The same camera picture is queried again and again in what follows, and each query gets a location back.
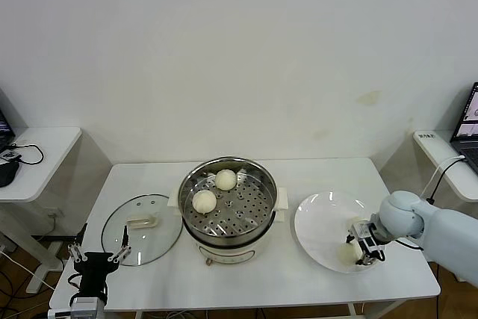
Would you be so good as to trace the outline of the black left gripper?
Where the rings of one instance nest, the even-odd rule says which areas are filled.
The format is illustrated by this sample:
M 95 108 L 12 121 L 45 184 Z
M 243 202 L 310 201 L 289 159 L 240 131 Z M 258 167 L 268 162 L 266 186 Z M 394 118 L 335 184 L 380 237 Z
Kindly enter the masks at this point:
M 128 227 L 124 225 L 121 246 L 113 253 L 85 253 L 82 248 L 84 235 L 87 229 L 85 223 L 72 244 L 68 245 L 70 257 L 75 262 L 75 274 L 72 278 L 80 277 L 78 291 L 74 297 L 107 297 L 108 285 L 107 276 L 119 268 L 131 253 L 129 245 Z

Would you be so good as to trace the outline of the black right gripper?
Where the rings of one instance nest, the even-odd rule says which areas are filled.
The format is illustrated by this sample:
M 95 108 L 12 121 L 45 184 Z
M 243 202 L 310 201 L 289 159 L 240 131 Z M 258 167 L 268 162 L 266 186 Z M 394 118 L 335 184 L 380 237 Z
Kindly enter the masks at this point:
M 346 243 L 349 244 L 355 239 L 354 235 L 348 235 Z M 375 261 L 385 261 L 385 245 L 378 244 L 374 238 L 359 238 L 358 245 L 361 248 L 362 255 L 355 262 L 355 265 L 367 267 L 375 264 Z

